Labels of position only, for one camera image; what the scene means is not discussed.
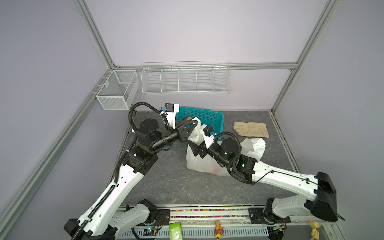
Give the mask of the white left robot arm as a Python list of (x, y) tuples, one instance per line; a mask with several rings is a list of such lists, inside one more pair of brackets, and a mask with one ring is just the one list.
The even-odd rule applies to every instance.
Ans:
[[(139, 106), (146, 106), (158, 114), (163, 119), (164, 128), (159, 127), (155, 119), (144, 120), (136, 127), (133, 114)], [(118, 160), (114, 178), (101, 196), (78, 219), (70, 219), (65, 224), (64, 229), (73, 240), (115, 240), (139, 224), (155, 222), (157, 207), (148, 200), (140, 201), (119, 216), (115, 213), (158, 160), (158, 153), (169, 150), (175, 141), (185, 143), (198, 125), (197, 120), (176, 121), (178, 111), (175, 104), (165, 104), (160, 109), (146, 102), (132, 105), (129, 123), (135, 134), (134, 140)]]

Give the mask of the white plastic bag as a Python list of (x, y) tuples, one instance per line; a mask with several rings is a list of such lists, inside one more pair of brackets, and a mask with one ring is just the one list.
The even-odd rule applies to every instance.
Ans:
[[(197, 145), (204, 142), (203, 137), (203, 127), (207, 125), (202, 125), (201, 121), (198, 118), (193, 118), (192, 120), (198, 121), (198, 125), (192, 131), (192, 134), (189, 136), (189, 140)], [(260, 160), (265, 152), (266, 143), (263, 138), (251, 138), (245, 139), (241, 142), (242, 154)], [(216, 160), (211, 156), (206, 155), (204, 158), (200, 156), (194, 156), (191, 147), (187, 147), (187, 168), (201, 173), (209, 173), (222, 177), (229, 177), (229, 173), (225, 168), (222, 168)]]

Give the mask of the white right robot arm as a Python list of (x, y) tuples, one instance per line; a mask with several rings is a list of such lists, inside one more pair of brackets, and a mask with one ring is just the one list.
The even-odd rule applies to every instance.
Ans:
[(277, 219), (308, 214), (326, 222), (342, 219), (338, 213), (337, 190), (327, 173), (295, 173), (248, 157), (242, 154), (239, 139), (229, 132), (212, 137), (209, 145), (206, 142), (195, 144), (190, 140), (187, 143), (194, 156), (212, 157), (241, 183), (268, 184), (294, 193), (292, 197), (267, 200), (263, 210), (266, 224), (271, 225)]

